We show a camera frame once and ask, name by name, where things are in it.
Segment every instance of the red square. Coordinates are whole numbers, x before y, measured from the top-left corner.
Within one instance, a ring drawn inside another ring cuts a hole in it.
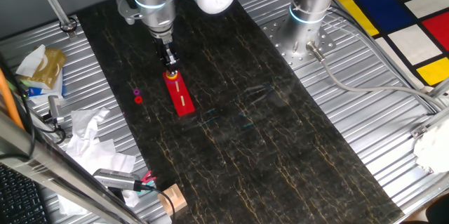
[[[449,51],[449,11],[425,20],[422,24]]]

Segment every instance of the wooden block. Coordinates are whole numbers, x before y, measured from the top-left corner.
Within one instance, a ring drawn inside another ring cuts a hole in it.
[[[177,184],[170,186],[167,190],[164,190],[163,193],[167,194],[167,196],[170,197],[170,200],[172,201],[176,212],[181,212],[181,210],[187,208],[187,202],[185,201],[185,198],[182,195],[182,192]],[[160,193],[157,195],[157,197],[161,201],[162,207],[166,210],[167,214],[169,216],[172,216],[173,209],[171,208],[168,199]]]

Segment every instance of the yellow square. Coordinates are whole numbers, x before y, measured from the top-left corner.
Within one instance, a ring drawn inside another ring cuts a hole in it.
[[[443,58],[417,69],[429,85],[437,84],[449,77],[449,59]]]

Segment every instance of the small red object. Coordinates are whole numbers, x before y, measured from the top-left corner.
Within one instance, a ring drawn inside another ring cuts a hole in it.
[[[137,97],[134,98],[134,102],[135,102],[136,104],[141,104],[142,101],[143,101],[143,99],[142,99],[141,96],[137,96]]]
[[[186,115],[195,111],[194,104],[192,103],[189,92],[185,87],[181,72],[178,71],[174,77],[167,76],[167,73],[164,72],[162,76],[166,82],[171,100],[175,105],[177,115],[181,117],[182,115]]]
[[[145,174],[145,176],[143,176],[143,178],[142,178],[142,183],[148,183],[149,181],[151,181],[151,180],[153,180],[153,179],[151,179],[151,175],[152,175],[152,171],[148,171],[146,174]]]

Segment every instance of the orange cable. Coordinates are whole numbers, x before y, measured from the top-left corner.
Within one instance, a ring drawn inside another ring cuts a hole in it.
[[[17,107],[15,106],[13,94],[9,89],[8,82],[6,81],[5,75],[3,71],[0,70],[0,90],[3,94],[3,99],[5,100],[6,107],[8,108],[9,117],[23,130],[22,120],[20,119],[19,112],[17,111]]]

